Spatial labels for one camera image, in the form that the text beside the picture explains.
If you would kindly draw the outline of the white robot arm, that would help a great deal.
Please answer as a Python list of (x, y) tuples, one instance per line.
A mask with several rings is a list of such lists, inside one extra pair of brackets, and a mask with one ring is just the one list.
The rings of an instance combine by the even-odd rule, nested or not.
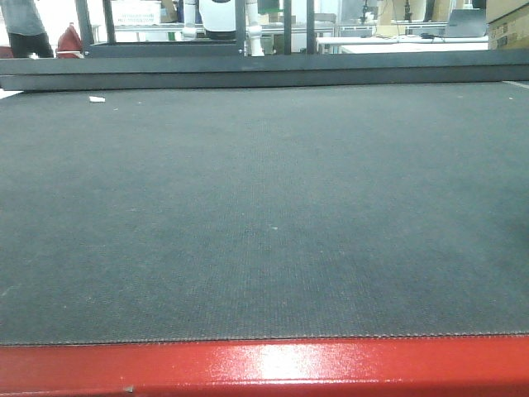
[(247, 18), (246, 31), (250, 40), (250, 54), (253, 57), (265, 55), (261, 45), (262, 27), (259, 21), (257, 0), (245, 0), (245, 14)]

